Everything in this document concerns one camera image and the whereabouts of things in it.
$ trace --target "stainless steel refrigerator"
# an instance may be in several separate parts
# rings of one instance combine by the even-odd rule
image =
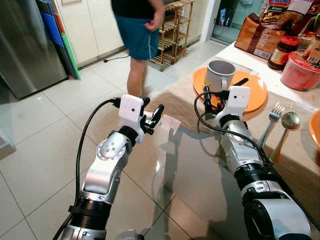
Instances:
[[[35,0],[0,0],[0,77],[18,99],[67,78]]]

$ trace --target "fork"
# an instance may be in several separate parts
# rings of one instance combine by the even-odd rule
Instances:
[[[282,113],[284,112],[285,107],[282,106],[279,102],[277,102],[274,107],[272,108],[271,112],[269,113],[269,119],[270,123],[269,126],[266,128],[258,142],[256,143],[260,148],[263,148],[266,142],[266,139],[274,126],[278,122],[278,120],[281,118]]]

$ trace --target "doorway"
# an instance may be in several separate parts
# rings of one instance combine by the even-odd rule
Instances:
[[[231,44],[239,35],[245,18],[260,14],[262,0],[221,0],[212,33],[213,40]]]

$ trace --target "power cord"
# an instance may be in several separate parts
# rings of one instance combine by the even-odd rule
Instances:
[[[127,58],[127,57],[130,57],[130,55],[128,55],[128,56],[115,57],[115,58],[112,58],[112,59],[104,59],[103,62],[104,62],[104,63],[107,63],[107,62],[112,61],[112,60],[125,59],[125,58]]]
[[[232,135],[235,135],[235,136],[238,136],[242,139],[245,139],[247,140],[249,143],[251,143],[253,145],[253,147],[257,150],[260,158],[262,160],[264,160],[265,158],[263,156],[261,156],[261,151],[263,152],[263,149],[260,148],[253,140],[251,140],[250,138],[248,138],[247,136],[245,135],[242,135],[238,132],[235,132],[235,131],[229,131],[229,130],[226,130],[226,129],[223,129],[223,128],[220,128],[220,127],[214,127],[208,123],[206,123],[201,115],[199,114],[199,111],[198,111],[198,108],[197,108],[197,102],[198,102],[198,99],[203,96],[203,95],[206,95],[206,94],[211,94],[211,95],[214,95],[216,96],[216,92],[213,92],[213,91],[206,91],[206,92],[203,92],[203,93],[200,93],[198,96],[196,96],[196,98],[194,99],[194,104],[193,104],[193,107],[194,107],[194,111],[195,111],[195,114],[197,116],[197,118],[200,120],[200,122],[205,125],[206,127],[208,127],[209,129],[212,129],[212,130],[215,130],[215,131],[219,131],[219,132],[223,132],[223,133],[227,133],[227,134],[232,134]],[[320,224],[314,219],[314,217],[305,209],[305,207],[301,204],[301,202],[297,199],[297,197],[294,195],[293,191],[290,189],[290,187],[287,185],[287,183],[283,180],[283,178],[280,176],[280,174],[276,171],[276,169],[268,162],[268,160],[265,160],[264,161],[264,164],[266,166],[269,167],[269,169],[272,171],[272,173],[278,178],[278,180],[280,181],[280,185],[281,187],[283,187],[284,189],[286,189],[288,192],[288,194],[290,195],[290,197],[292,198],[293,201],[295,201],[295,203],[302,209],[302,211],[304,212],[304,214],[309,218],[309,220],[313,223],[313,225],[316,227],[316,229],[320,232]]]
[[[113,103],[113,105],[116,108],[119,108],[120,106],[120,101],[121,99],[119,97],[117,98],[112,98],[109,100],[106,100],[104,102],[102,102],[99,106],[97,106],[93,112],[91,113],[90,117],[88,118],[88,120],[86,121],[86,124],[83,128],[82,134],[81,134],[81,138],[80,138],[80,142],[79,142],[79,147],[78,147],[78,152],[76,155],[76,163],[75,163],[75,197],[74,197],[74,206],[78,206],[79,201],[80,201],[80,197],[79,197],[79,192],[80,192],[80,159],[81,159],[81,152],[82,152],[82,147],[84,144],[84,140],[85,140],[85,136],[86,136],[86,132],[88,129],[88,126],[92,120],[92,118],[94,117],[94,115],[98,112],[98,110],[103,107],[104,105],[108,104],[108,103]],[[66,225],[70,222],[71,218],[72,218],[73,214],[70,213],[69,216],[65,219],[65,221],[63,222],[63,224],[59,227],[58,231],[55,233],[54,237],[52,240],[58,240],[61,232],[64,230],[64,228],[66,227]]]

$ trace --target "white mug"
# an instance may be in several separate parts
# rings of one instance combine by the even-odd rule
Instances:
[[[231,80],[236,73],[236,67],[227,61],[214,60],[208,64],[205,74],[205,86],[212,92],[228,90]]]

